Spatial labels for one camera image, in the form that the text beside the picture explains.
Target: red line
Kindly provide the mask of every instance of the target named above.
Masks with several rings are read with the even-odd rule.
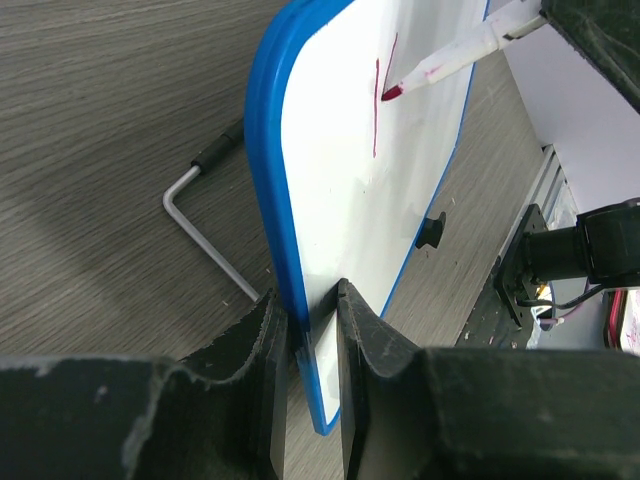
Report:
[[[380,79],[380,59],[376,58],[376,91],[373,95],[373,158],[376,158],[378,143],[378,80]]]
[[[620,309],[620,304],[622,303],[622,292],[617,290],[613,296],[613,306],[611,307],[611,315],[609,317],[609,338],[611,339],[611,345],[614,348],[619,347],[618,338],[616,335],[617,324],[618,324],[618,310]]]
[[[391,70],[391,62],[393,61],[393,53],[396,51],[396,43],[398,43],[398,33],[396,32],[396,38],[393,40],[393,47],[391,47],[391,56],[389,57],[389,65],[387,65],[387,73],[384,76],[384,83],[382,84],[384,90],[387,89],[387,79],[389,78],[389,70]]]

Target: black bracket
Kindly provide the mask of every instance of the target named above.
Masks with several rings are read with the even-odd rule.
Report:
[[[180,362],[0,356],[0,468],[9,478],[282,478],[288,338],[270,291]]]
[[[533,275],[528,272],[525,242],[526,234],[540,233],[547,230],[547,222],[542,217],[540,207],[529,205],[522,217],[522,221],[513,236],[511,245],[502,259],[495,288],[500,299],[507,306],[511,318],[522,326],[522,320],[531,316],[530,307],[521,307],[518,300],[533,300],[536,298],[538,284],[534,283]]]
[[[638,357],[423,350],[341,280],[338,365],[347,480],[640,478]]]
[[[420,235],[416,240],[416,248],[422,248],[425,245],[431,245],[438,248],[442,234],[444,233],[444,225],[447,222],[447,214],[442,212],[437,220],[425,218],[420,230]]]

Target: red marker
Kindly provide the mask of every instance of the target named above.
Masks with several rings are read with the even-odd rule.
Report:
[[[422,60],[395,87],[382,94],[382,101],[402,93],[433,85],[473,62],[537,30],[546,23],[540,15],[540,0],[513,0],[489,15],[466,37],[456,40]]]
[[[402,95],[402,89],[398,85],[396,85],[382,94],[382,101],[388,102],[389,100],[393,100],[400,95]]]

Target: blue whiteboard frame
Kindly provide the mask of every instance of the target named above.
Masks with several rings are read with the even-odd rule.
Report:
[[[294,0],[276,15],[264,34],[251,68],[244,115],[245,144],[253,184],[282,303],[299,325],[299,332],[294,332],[298,334],[296,337],[298,368],[314,429],[321,435],[328,435],[331,432],[340,414],[338,411],[334,418],[325,418],[318,368],[309,337],[311,329],[309,309],[284,166],[280,126],[287,82],[300,50],[312,35],[353,1]],[[458,138],[433,198],[442,187],[443,179],[458,147],[459,133],[469,100],[473,75],[474,71],[469,80],[463,115],[458,127]],[[431,210],[432,204],[433,199],[429,203],[425,217]],[[385,303],[383,316],[390,305],[391,297],[396,291],[412,250],[413,247],[407,252],[404,264]]]

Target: metal rod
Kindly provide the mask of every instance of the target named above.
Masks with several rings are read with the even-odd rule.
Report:
[[[211,259],[218,264],[218,266],[226,273],[236,285],[238,285],[244,293],[246,293],[252,301],[258,300],[258,292],[256,292],[251,285],[238,273],[238,271],[231,266],[229,262],[222,256],[222,254],[216,250],[209,241],[204,238],[200,231],[193,226],[193,224],[187,220],[178,207],[173,203],[176,196],[184,190],[195,178],[200,174],[200,167],[191,167],[191,169],[178,179],[176,183],[171,185],[164,192],[162,197],[162,204],[171,218],[173,218],[182,229],[187,232],[194,242],[202,248]]]

